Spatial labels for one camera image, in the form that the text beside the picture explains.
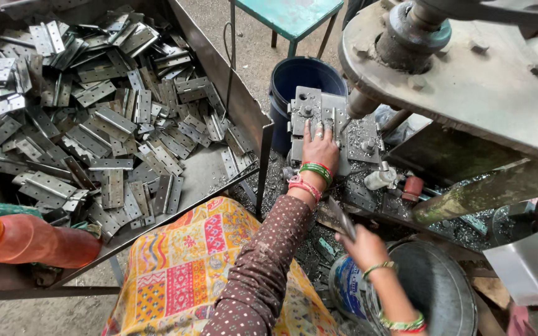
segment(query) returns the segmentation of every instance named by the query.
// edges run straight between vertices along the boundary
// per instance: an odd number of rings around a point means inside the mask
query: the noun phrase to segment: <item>teal metal stool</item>
[[[273,29],[271,35],[272,48],[275,48],[277,44],[278,34],[288,39],[290,41],[288,57],[296,56],[298,42],[331,18],[317,54],[317,58],[321,58],[335,23],[335,18],[344,5],[344,1],[235,0],[235,5]]]

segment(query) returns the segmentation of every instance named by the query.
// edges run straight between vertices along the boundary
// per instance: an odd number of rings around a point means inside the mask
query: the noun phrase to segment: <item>red bangle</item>
[[[427,329],[427,324],[423,324],[420,328],[415,329],[415,330],[407,330],[407,331],[396,330],[396,332],[402,332],[402,333],[405,333],[405,334],[417,334],[419,332],[424,331],[425,329]]]
[[[301,166],[305,163],[314,163],[314,164],[318,164],[320,165],[321,167],[325,168],[325,170],[329,173],[329,175],[331,177],[333,177],[333,173],[331,172],[331,170],[329,170],[329,168],[325,167],[325,164],[322,164],[322,163],[318,163],[318,162],[312,162],[312,161],[307,161],[307,162],[303,162],[302,164],[300,164]]]
[[[313,195],[315,202],[318,204],[321,200],[321,192],[317,190],[313,185],[303,180],[303,177],[300,175],[295,175],[293,178],[291,178],[288,184],[288,189],[291,188],[301,188],[303,190],[308,191],[311,195]]]

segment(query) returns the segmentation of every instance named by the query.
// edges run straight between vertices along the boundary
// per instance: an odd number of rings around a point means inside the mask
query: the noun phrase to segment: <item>bangle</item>
[[[371,271],[374,271],[378,268],[381,268],[381,267],[389,267],[389,268],[393,268],[395,271],[398,271],[398,264],[396,264],[395,262],[393,261],[386,261],[382,264],[377,264],[377,265],[373,265],[371,267],[369,267],[368,270],[366,270],[363,274],[362,274],[362,279],[366,282],[370,282],[369,281],[369,273]]]
[[[397,332],[421,332],[427,328],[427,324],[424,323],[424,316],[419,311],[418,318],[412,322],[392,322],[387,319],[383,313],[383,309],[379,312],[379,322],[391,330]]]
[[[321,200],[321,196],[322,196],[321,192],[319,190],[317,190],[317,188],[315,188],[313,185],[311,185],[307,181],[303,180],[302,176],[295,175],[288,182],[289,182],[288,189],[291,189],[291,188],[294,188],[294,187],[301,188],[303,190],[306,190],[306,191],[310,192],[311,195],[313,195],[314,200],[315,200],[315,202],[317,204],[319,203],[319,200]]]
[[[301,172],[305,170],[309,170],[311,172],[315,172],[319,174],[325,180],[325,182],[327,182],[327,187],[325,188],[328,188],[331,185],[331,182],[333,181],[331,172],[323,164],[316,163],[316,162],[303,163],[302,165],[300,165],[300,169],[298,170],[298,173],[300,174]]]

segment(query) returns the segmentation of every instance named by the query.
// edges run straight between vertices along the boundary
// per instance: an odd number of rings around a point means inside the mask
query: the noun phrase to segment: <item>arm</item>
[[[317,133],[323,133],[322,126],[317,127]],[[338,155],[331,129],[311,141],[310,124],[305,123],[303,161],[319,162],[333,172]],[[315,172],[304,171],[301,176],[319,191],[326,187]],[[277,199],[259,231],[236,257],[202,336],[271,333],[285,297],[292,258],[304,239],[315,205],[314,196],[300,188],[291,188]]]
[[[339,233],[335,239],[342,243],[354,262],[361,270],[390,261],[383,241],[362,225],[356,225],[356,241]],[[406,292],[400,285],[396,271],[391,268],[377,268],[369,273],[369,280],[381,300],[385,317],[394,322],[412,322],[418,318],[418,313],[408,300]],[[408,335],[402,332],[392,332],[392,336]],[[414,333],[416,336],[427,336],[426,331]]]

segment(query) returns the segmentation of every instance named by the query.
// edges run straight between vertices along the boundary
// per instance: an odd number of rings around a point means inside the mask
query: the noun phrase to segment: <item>pile of metal hinges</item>
[[[176,214],[181,160],[198,144],[228,143],[230,178],[252,164],[168,22],[129,6],[95,25],[31,20],[0,36],[0,173],[56,225],[87,220],[108,241],[126,224]]]

